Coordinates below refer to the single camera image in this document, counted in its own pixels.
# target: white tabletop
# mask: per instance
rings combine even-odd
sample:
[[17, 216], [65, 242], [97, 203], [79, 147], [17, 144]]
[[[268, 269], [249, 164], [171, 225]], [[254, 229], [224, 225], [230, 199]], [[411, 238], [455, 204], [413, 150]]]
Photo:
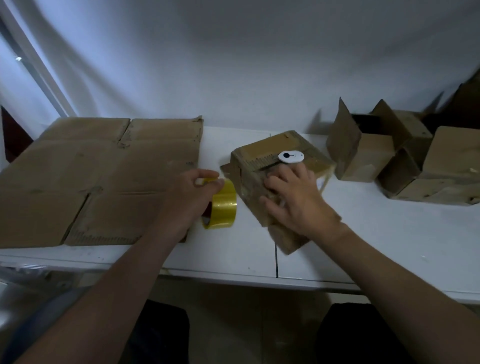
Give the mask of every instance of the white tabletop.
[[[199, 166], [219, 170], [230, 152], [269, 132], [205, 127]], [[325, 151], [325, 136], [304, 135]], [[325, 200], [362, 238], [449, 296], [480, 302], [480, 205], [471, 207], [393, 201], [374, 183], [333, 177]], [[232, 228], [204, 230], [196, 224], [178, 244], [164, 274], [249, 285], [357, 291], [358, 287], [318, 247], [309, 243], [285, 256], [238, 198]], [[2, 249], [10, 267], [107, 269], [128, 246], [58, 246]]]

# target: tape roll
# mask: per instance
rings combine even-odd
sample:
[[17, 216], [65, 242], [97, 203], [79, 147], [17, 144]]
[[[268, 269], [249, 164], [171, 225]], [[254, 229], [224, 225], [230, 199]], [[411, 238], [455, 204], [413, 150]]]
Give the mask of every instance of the tape roll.
[[[205, 178], [204, 184], [216, 178]], [[229, 228], [237, 214], [237, 193], [231, 180], [225, 179], [225, 184], [219, 193], [213, 195], [211, 205], [202, 215], [205, 229]]]

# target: clear packing tape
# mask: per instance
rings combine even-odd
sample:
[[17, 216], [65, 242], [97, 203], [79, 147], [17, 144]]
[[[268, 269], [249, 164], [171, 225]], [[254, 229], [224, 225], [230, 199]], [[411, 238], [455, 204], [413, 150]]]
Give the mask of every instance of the clear packing tape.
[[[205, 178], [203, 184], [216, 178]], [[237, 193], [231, 180], [225, 179], [225, 184], [219, 193], [213, 195], [212, 202], [202, 214], [205, 229], [229, 228], [237, 214]]]

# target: person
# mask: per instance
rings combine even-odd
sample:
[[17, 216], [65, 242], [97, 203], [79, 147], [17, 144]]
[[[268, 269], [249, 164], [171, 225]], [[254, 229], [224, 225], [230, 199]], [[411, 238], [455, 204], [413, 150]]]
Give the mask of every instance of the person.
[[[223, 186], [220, 179], [202, 187], [195, 185], [195, 180], [216, 177], [217, 172], [201, 169], [180, 175], [143, 237], [16, 363], [117, 363], [137, 327], [137, 319], [144, 316], [142, 309], [147, 306], [145, 302], [163, 263]], [[269, 213], [310, 238], [348, 273], [411, 358], [421, 363], [480, 363], [480, 319], [356, 235], [323, 200], [313, 172], [304, 164], [280, 165], [265, 185], [286, 202], [279, 206], [262, 197]], [[150, 321], [171, 324], [168, 315]], [[177, 326], [173, 325], [173, 331], [162, 336], [163, 340], [175, 336]], [[163, 355], [162, 350], [169, 350], [168, 345], [157, 345], [162, 359], [150, 362], [188, 361], [188, 355], [182, 359]], [[344, 348], [343, 351], [350, 350], [349, 346]], [[396, 358], [393, 355], [387, 362], [396, 363]]]

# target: person's right hand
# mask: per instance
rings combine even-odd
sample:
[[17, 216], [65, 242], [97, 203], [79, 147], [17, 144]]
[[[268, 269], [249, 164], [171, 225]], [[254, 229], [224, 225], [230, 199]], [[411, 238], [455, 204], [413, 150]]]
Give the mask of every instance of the person's right hand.
[[268, 212], [280, 223], [312, 240], [325, 240], [341, 228], [341, 217], [324, 201], [316, 178], [303, 163], [281, 164], [269, 173], [265, 186], [285, 200], [279, 206], [265, 196], [260, 197]]

